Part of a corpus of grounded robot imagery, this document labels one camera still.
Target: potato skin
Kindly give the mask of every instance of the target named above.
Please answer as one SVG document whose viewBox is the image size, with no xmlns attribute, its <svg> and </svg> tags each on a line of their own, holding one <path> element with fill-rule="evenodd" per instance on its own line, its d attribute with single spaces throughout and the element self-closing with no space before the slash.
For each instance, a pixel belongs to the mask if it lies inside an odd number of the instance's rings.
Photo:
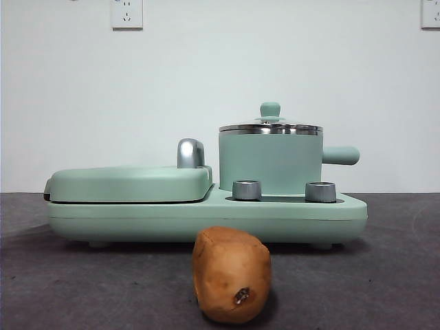
<svg viewBox="0 0 440 330">
<path fill-rule="evenodd" d="M 192 277 L 200 309 L 210 319 L 244 323 L 257 316 L 270 290 L 269 250 L 242 230 L 210 227 L 197 235 L 192 251 Z M 237 304 L 236 295 L 249 288 Z"/>
</svg>

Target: lid knob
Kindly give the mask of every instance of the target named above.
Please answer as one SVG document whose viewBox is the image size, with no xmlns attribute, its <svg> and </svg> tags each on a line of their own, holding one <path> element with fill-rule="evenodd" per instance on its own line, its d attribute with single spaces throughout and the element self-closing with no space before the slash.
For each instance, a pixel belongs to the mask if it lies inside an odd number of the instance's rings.
<svg viewBox="0 0 440 330">
<path fill-rule="evenodd" d="M 281 106 L 277 102 L 264 102 L 260 106 L 261 117 L 279 117 Z"/>
</svg>

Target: appliance base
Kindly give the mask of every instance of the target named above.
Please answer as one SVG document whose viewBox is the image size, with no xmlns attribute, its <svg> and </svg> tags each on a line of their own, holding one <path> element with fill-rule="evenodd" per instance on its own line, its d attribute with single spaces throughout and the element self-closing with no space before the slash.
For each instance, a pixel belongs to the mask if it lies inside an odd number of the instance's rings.
<svg viewBox="0 0 440 330">
<path fill-rule="evenodd" d="M 304 195 L 271 200 L 276 198 L 235 201 L 214 185 L 192 203 L 50 202 L 49 224 L 60 236 L 97 248 L 112 242 L 193 242 L 201 229 L 226 226 L 267 243 L 325 249 L 356 239 L 366 225 L 366 204 L 350 196 L 337 194 L 338 203 L 309 203 Z"/>
</svg>

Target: wall socket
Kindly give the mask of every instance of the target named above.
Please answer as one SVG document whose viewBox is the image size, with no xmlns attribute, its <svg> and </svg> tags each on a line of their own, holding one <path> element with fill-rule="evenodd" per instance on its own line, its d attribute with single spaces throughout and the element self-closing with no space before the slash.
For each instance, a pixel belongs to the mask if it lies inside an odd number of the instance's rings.
<svg viewBox="0 0 440 330">
<path fill-rule="evenodd" d="M 421 28 L 440 29 L 440 0 L 421 0 Z"/>
<path fill-rule="evenodd" d="M 114 30 L 141 30 L 144 27 L 144 0 L 111 0 Z"/>
</svg>

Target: silver knob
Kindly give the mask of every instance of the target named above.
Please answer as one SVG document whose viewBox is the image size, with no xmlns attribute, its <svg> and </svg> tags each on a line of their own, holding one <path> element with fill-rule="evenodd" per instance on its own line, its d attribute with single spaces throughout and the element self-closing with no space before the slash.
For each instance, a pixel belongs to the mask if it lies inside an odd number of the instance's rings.
<svg viewBox="0 0 440 330">
<path fill-rule="evenodd" d="M 232 184 L 232 197 L 239 201 L 254 201 L 261 198 L 261 183 L 254 180 L 239 180 Z"/>
<path fill-rule="evenodd" d="M 336 201 L 336 186 L 333 182 L 309 182 L 305 184 L 305 200 L 333 203 Z"/>
<path fill-rule="evenodd" d="M 204 145 L 196 139 L 182 139 L 177 146 L 177 168 L 205 165 Z"/>
</svg>

